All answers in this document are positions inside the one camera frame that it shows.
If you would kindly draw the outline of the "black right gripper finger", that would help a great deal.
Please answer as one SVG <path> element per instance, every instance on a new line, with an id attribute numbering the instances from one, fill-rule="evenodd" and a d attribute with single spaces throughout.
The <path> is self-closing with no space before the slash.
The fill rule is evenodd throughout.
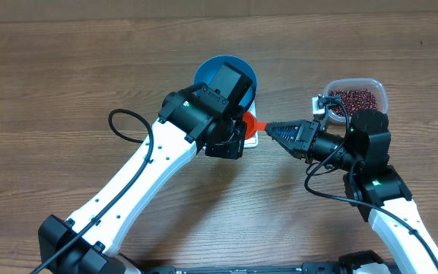
<path id="1" fill-rule="evenodd" d="M 295 140 L 292 135 L 278 135 L 273 134 L 272 139 L 276 141 L 288 154 L 294 158 L 302 158 L 302 153 L 300 151 L 301 144 L 299 141 Z"/>
<path id="2" fill-rule="evenodd" d="M 296 138 L 303 131 L 309 122 L 300 119 L 289 122 L 268 123 L 265 127 L 266 133 L 272 138 Z"/>

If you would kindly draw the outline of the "red measuring scoop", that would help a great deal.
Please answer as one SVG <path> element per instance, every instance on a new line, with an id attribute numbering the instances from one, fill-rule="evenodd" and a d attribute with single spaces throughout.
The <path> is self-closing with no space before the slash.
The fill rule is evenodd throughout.
<path id="1" fill-rule="evenodd" d="M 243 114 L 243 121 L 246 123 L 245 139 L 252 138 L 258 131 L 265 131 L 266 122 L 259 122 L 249 111 Z"/>

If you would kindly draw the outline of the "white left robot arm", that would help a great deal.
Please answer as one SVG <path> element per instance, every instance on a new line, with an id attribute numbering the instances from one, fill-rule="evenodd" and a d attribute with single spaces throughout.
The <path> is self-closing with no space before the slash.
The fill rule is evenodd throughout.
<path id="1" fill-rule="evenodd" d="M 246 124 L 244 93 L 222 95 L 193 85 L 166 96 L 147 137 L 102 190 L 62 220 L 49 216 L 38 230 L 39 273 L 138 273 L 119 250 L 129 229 L 160 188 L 201 150 L 240 158 Z"/>

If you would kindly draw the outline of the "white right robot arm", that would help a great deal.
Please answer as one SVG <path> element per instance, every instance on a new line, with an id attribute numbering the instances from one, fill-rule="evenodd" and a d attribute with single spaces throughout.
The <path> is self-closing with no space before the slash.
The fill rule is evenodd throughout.
<path id="1" fill-rule="evenodd" d="M 389 249 L 402 273 L 438 273 L 438 247 L 429 235 L 412 193 L 389 164 L 391 134 L 387 115 L 359 110 L 343 137 L 321 129 L 319 122 L 268 123 L 266 133 L 290 155 L 320 166 L 344 170 L 345 195 Z"/>

